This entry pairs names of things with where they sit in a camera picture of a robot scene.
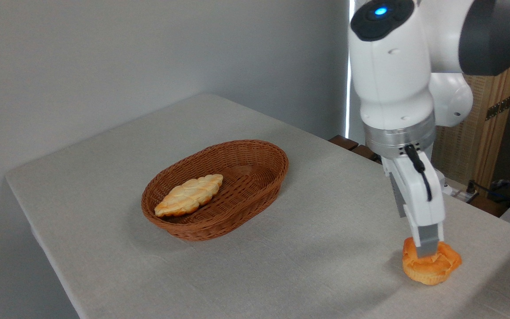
blue indicator light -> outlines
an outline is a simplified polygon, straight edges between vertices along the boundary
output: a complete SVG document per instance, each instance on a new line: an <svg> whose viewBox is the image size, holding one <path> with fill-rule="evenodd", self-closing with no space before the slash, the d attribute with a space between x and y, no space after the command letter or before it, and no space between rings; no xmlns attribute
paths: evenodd
<svg viewBox="0 0 510 319"><path fill-rule="evenodd" d="M382 16L387 13L387 7L381 7L375 10L375 15Z"/></svg>

bread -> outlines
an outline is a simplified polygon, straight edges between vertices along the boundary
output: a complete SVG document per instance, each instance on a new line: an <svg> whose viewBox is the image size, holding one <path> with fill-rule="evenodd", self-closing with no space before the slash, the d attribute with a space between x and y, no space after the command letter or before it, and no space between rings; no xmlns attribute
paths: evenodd
<svg viewBox="0 0 510 319"><path fill-rule="evenodd" d="M435 255L418 258L413 238L405 239L402 248L402 269L415 281L426 285L439 284L446 281L451 272L461 264L460 254L445 242L438 243Z"/></svg>
<svg viewBox="0 0 510 319"><path fill-rule="evenodd" d="M155 207L155 216L182 216L195 212L200 206L210 202L218 193L222 182L223 176L214 174L193 178L172 188Z"/></svg>

silver metal ring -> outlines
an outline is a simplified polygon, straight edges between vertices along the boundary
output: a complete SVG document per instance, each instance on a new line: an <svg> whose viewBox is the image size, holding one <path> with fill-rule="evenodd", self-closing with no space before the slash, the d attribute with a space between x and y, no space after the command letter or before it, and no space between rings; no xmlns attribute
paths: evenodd
<svg viewBox="0 0 510 319"><path fill-rule="evenodd" d="M423 121L400 129L377 129L364 124L367 147L371 151L386 157L406 156L403 148L412 144L424 151L436 139L436 120L434 112Z"/></svg>

black cable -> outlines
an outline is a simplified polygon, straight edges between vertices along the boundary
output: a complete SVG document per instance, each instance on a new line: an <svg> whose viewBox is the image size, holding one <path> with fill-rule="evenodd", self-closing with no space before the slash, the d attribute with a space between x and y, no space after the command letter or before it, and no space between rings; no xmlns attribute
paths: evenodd
<svg viewBox="0 0 510 319"><path fill-rule="evenodd" d="M429 202L431 202L432 201L432 191L430 190L429 180L426 179L425 172L421 172L421 175L422 175L422 179L425 182L426 192L427 192L427 194L429 194Z"/></svg>
<svg viewBox="0 0 510 319"><path fill-rule="evenodd" d="M492 194L494 196L502 197L502 198L510 200L510 196L506 196L506 195L503 195L503 194L496 193L496 192L488 189L487 187L481 186L480 184L476 183L474 180L470 180L470 183L473 183L474 185L476 185L477 187L481 188L482 190L488 192L489 194Z"/></svg>
<svg viewBox="0 0 510 319"><path fill-rule="evenodd" d="M510 180L506 179L496 180L493 183L491 183L490 190L496 191L500 188L504 188L505 186L510 186Z"/></svg>
<svg viewBox="0 0 510 319"><path fill-rule="evenodd" d="M425 174L425 164L422 162L421 158L418 157L417 150L412 144L405 146L405 152L409 156L411 162L413 162L414 169L417 170L422 175L422 180L425 182L426 193L428 194L428 201L432 201L432 191L430 190L429 180L426 178Z"/></svg>

wicker basket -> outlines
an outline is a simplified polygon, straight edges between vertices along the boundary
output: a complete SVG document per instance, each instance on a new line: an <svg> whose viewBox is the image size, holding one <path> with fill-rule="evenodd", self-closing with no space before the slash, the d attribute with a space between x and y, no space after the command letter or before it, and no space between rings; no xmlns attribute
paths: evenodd
<svg viewBox="0 0 510 319"><path fill-rule="evenodd" d="M208 147L158 173L143 192L141 208L153 224L173 236L201 241L225 235L267 208L278 196L289 159L260 140L229 141ZM154 208L177 185L207 174L223 175L219 192L196 212L158 218Z"/></svg>

